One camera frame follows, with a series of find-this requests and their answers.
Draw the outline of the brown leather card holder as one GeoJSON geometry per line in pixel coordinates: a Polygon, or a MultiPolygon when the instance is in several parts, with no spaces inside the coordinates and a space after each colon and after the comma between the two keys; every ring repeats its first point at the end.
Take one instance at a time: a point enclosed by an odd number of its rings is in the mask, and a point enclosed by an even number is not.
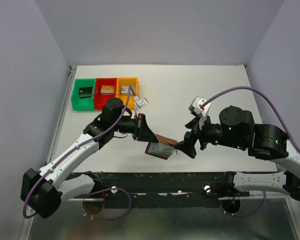
{"type": "Polygon", "coordinates": [[[148,143],[144,152],[146,155],[168,160],[174,153],[177,154],[178,150],[174,148],[174,145],[178,143],[177,140],[159,134],[155,134],[154,136],[158,142],[148,143]]]}

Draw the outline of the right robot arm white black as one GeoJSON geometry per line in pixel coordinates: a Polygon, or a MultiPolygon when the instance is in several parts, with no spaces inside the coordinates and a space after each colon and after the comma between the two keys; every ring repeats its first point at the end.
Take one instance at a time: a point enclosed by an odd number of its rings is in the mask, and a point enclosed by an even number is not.
{"type": "Polygon", "coordinates": [[[275,173],[225,172],[224,181],[205,184],[204,195],[236,197],[249,191],[275,192],[300,202],[300,153],[286,132],[272,124],[257,124],[253,114],[229,106],[219,114],[219,123],[206,118],[203,126],[199,117],[186,124],[183,140],[173,147],[190,158],[197,155],[195,144],[204,150],[208,144],[247,151],[248,156],[281,165],[285,171],[275,173]]]}

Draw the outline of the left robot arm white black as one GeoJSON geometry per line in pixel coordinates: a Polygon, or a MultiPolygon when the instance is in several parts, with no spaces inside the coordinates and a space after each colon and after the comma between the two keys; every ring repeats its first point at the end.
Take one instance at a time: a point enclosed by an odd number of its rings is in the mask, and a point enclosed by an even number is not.
{"type": "Polygon", "coordinates": [[[73,179],[67,178],[83,161],[112,140],[115,132],[130,134],[139,142],[158,143],[147,125],[146,116],[138,112],[148,103],[147,99],[135,96],[134,100],[134,112],[131,112],[120,98],[108,99],[101,114],[84,128],[65,152],[39,170],[30,168],[24,173],[20,193],[24,218],[29,218],[28,207],[46,219],[63,201],[89,194],[96,183],[93,177],[84,173],[73,179]]]}

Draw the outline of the silver card in yellow bin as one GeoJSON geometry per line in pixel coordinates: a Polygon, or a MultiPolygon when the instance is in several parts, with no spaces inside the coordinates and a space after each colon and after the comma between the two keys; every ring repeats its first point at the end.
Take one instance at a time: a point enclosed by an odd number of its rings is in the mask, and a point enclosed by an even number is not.
{"type": "MultiPolygon", "coordinates": [[[[133,92],[136,92],[136,87],[135,86],[131,86],[132,90],[130,91],[130,93],[133,95],[133,92]]],[[[128,95],[128,91],[130,89],[129,85],[122,85],[120,88],[120,94],[123,96],[127,96],[128,95]]]]}

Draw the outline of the gold card in red bin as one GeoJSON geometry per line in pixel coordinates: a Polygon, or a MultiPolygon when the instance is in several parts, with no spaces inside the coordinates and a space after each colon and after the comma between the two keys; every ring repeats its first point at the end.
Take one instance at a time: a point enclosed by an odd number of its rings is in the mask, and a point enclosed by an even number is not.
{"type": "Polygon", "coordinates": [[[113,95],[115,93],[114,85],[102,85],[100,89],[100,94],[104,96],[113,95]]]}

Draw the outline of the black card in green bin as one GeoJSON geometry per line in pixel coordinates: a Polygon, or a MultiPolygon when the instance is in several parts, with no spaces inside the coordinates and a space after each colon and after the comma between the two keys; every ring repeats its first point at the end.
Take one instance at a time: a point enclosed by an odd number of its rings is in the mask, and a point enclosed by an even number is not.
{"type": "Polygon", "coordinates": [[[81,99],[90,98],[93,95],[93,87],[80,87],[78,95],[81,99]]]}

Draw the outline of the yellow plastic bin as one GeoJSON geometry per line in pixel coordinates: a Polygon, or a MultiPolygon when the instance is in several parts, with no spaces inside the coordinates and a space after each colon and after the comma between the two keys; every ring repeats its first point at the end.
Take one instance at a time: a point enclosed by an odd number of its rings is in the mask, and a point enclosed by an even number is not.
{"type": "Polygon", "coordinates": [[[128,95],[121,95],[120,89],[122,86],[135,86],[135,94],[139,95],[139,80],[137,77],[118,77],[116,83],[116,94],[115,96],[123,101],[125,105],[127,102],[128,95]]]}

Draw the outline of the red plastic bin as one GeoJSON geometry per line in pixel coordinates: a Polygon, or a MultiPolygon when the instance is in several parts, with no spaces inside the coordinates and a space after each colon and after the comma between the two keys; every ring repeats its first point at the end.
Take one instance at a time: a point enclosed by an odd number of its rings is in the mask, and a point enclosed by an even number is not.
{"type": "Polygon", "coordinates": [[[94,108],[96,110],[102,110],[107,100],[110,98],[114,98],[116,96],[116,90],[117,90],[117,78],[97,78],[95,80],[95,89],[93,94],[94,108]],[[114,94],[101,95],[100,90],[102,85],[114,86],[114,90],[115,90],[114,94]]]}

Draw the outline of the green plastic bin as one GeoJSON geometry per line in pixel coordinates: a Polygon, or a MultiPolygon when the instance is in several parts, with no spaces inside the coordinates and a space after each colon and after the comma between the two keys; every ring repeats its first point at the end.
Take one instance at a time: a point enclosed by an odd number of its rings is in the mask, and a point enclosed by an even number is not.
{"type": "Polygon", "coordinates": [[[71,105],[74,111],[93,111],[95,78],[76,78],[74,80],[71,105]]]}

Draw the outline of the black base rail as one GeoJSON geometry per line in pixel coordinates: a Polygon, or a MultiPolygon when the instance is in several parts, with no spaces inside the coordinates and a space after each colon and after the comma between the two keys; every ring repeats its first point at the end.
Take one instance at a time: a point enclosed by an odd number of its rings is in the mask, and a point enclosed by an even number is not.
{"type": "Polygon", "coordinates": [[[234,188],[234,172],[91,172],[91,199],[107,209],[217,208],[221,198],[249,199],[252,190],[234,188]]]}

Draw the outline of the left aluminium side rail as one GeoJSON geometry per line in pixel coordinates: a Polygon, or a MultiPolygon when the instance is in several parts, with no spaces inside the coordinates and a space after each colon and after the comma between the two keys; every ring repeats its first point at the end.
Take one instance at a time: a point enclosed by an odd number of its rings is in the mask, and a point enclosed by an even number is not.
{"type": "Polygon", "coordinates": [[[68,76],[65,92],[62,99],[61,108],[58,114],[56,126],[54,129],[52,142],[49,148],[47,159],[45,161],[45,165],[49,164],[53,160],[53,156],[56,152],[58,140],[60,137],[60,133],[61,133],[64,117],[65,117],[65,112],[67,111],[67,106],[70,98],[69,95],[71,94],[70,92],[73,86],[73,82],[75,80],[76,72],[77,72],[77,66],[72,65],[69,67],[69,76],[68,76]]]}

